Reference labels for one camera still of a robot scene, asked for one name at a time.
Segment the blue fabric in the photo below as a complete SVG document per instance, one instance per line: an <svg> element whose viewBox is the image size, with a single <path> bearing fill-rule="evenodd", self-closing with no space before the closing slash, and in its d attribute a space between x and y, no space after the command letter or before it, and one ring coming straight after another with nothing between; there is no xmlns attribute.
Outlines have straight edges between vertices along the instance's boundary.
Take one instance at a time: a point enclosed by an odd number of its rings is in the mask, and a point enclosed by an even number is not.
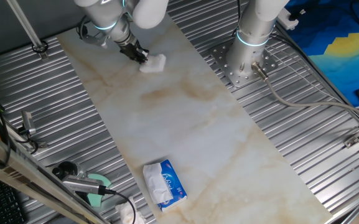
<svg viewBox="0 0 359 224"><path fill-rule="evenodd" d="M351 0L321 0L319 5L338 6L350 12L350 2ZM292 0L286 9L299 12L315 3L314 0ZM359 17L359 3L355 3L354 9ZM312 56L311 59L347 99L354 106L359 106L359 99L355 94L355 90L359 89L359 55L345 58L324 55L327 46L335 38L359 33L359 24L339 9L316 8L302 15L296 29L289 30L288 33L308 56Z"/></svg>

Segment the metal grating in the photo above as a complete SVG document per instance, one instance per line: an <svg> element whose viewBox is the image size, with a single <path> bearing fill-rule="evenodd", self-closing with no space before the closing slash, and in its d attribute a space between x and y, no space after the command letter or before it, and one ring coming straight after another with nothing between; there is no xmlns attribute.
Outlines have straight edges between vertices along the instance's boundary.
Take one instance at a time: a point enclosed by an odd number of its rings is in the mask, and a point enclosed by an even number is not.
<svg viewBox="0 0 359 224"><path fill-rule="evenodd" d="M232 39L238 20L235 0L171 0L168 12L322 204L336 216L359 204L359 145L347 149L342 144L344 135L359 130L357 121L330 106L286 107L261 81L234 90L208 51ZM20 110L31 111L39 128L34 138L49 144L48 150L35 155L43 165L71 160L89 173L106 176L115 190L135 196L148 223L155 222L60 44L56 38L48 43L50 60L45 62L30 47L0 56L0 101L8 120L20 126ZM298 102L333 100L326 95L328 84L319 82L317 72L300 62L286 44L270 40L268 50L279 64L270 79L281 96ZM25 195L22 200L29 223L45 223L58 215ZM120 198L104 200L97 210L116 221L114 205Z"/></svg>
<svg viewBox="0 0 359 224"><path fill-rule="evenodd" d="M49 59L41 61L31 47L0 56L0 102L6 118L15 127L22 125L21 110L31 111L37 133L34 140L48 143L35 158L45 166L62 161L79 163L89 174L107 177L114 190L133 195L147 223L154 223L141 191L90 100L58 40L47 40ZM21 194L30 223L45 223L59 214ZM119 219L114 209L123 203L117 196L103 198L95 208L113 222Z"/></svg>
<svg viewBox="0 0 359 224"><path fill-rule="evenodd" d="M238 102L335 217L359 204L359 145L343 142L359 131L347 111L332 107L291 108L277 102L260 80L235 90L209 50L227 42L238 21L235 0L171 0L168 12ZM334 100L328 83L288 45L271 39L266 49L279 68L269 74L276 91L292 102Z"/></svg>

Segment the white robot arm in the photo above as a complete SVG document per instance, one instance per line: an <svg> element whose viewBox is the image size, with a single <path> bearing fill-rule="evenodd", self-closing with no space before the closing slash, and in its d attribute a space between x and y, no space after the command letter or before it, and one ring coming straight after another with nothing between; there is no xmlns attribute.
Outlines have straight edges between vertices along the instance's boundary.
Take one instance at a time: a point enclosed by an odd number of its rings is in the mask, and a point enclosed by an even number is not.
<svg viewBox="0 0 359 224"><path fill-rule="evenodd" d="M120 52L140 64L147 61L149 51L143 49L129 29L128 13L134 23L143 29L158 25L166 14L168 0L74 0L104 37L94 38L79 30L83 40L90 44L104 45L107 38L115 41Z"/></svg>
<svg viewBox="0 0 359 224"><path fill-rule="evenodd" d="M129 29L127 12L140 28L150 29L164 18L169 0L74 0L105 36L115 41L123 54L144 64L149 51L143 49ZM238 24L236 39L226 61L236 75L253 73L251 65L263 63L263 50L276 18L289 0L249 0Z"/></svg>

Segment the green object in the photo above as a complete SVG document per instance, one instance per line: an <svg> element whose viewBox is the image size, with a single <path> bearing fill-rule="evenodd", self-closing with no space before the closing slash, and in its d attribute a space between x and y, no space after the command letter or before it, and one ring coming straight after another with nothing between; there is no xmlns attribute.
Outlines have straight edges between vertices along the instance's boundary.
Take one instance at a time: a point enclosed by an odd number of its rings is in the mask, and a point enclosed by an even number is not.
<svg viewBox="0 0 359 224"><path fill-rule="evenodd" d="M106 187L110 185L110 180L99 174L88 174L88 178L101 180ZM102 195L88 194L88 199L92 207L100 207L102 204Z"/></svg>

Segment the white marble board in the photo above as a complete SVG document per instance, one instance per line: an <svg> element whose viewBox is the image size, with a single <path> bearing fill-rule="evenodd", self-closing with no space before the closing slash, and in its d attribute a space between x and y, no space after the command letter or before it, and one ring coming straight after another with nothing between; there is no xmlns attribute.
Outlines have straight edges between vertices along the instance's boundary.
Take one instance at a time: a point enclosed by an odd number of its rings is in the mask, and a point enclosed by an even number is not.
<svg viewBox="0 0 359 224"><path fill-rule="evenodd" d="M162 73L141 73L114 43L58 36L158 223L325 223L331 214L257 127L174 22L132 25L141 45L164 54ZM188 199L162 213L145 164L169 159Z"/></svg>

